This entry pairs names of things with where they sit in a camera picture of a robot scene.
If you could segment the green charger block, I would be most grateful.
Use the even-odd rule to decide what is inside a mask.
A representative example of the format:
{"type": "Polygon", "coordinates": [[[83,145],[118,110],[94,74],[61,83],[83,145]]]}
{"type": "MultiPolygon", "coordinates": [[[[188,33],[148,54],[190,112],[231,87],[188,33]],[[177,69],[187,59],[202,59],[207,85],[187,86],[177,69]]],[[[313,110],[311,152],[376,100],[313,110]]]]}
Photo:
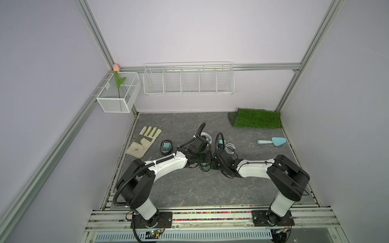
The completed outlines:
{"type": "Polygon", "coordinates": [[[211,164],[206,164],[204,170],[209,171],[211,169],[211,164]]]}

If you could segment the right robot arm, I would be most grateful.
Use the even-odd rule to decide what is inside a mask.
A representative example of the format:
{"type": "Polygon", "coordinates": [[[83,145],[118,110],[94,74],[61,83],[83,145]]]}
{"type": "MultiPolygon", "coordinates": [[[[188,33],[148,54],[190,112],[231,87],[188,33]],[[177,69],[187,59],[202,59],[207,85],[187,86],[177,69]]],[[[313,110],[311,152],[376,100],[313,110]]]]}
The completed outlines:
{"type": "Polygon", "coordinates": [[[233,159],[226,149],[224,136],[216,135],[213,163],[229,179],[257,177],[269,179],[278,189],[269,209],[253,213],[255,226],[293,226],[290,208],[301,201],[310,180],[309,174],[284,155],[265,161],[233,159]]]}

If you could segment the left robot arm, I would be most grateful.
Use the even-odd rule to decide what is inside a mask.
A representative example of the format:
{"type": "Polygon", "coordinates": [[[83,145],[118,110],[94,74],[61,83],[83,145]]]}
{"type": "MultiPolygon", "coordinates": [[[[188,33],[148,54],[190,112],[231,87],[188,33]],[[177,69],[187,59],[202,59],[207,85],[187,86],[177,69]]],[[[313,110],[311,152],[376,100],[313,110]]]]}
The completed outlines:
{"type": "Polygon", "coordinates": [[[211,169],[211,142],[202,135],[206,123],[202,123],[193,138],[176,148],[172,154],[154,161],[134,160],[116,184],[112,199],[114,206],[126,206],[144,220],[158,218],[159,211],[150,199],[154,183],[177,170],[211,169]]]}

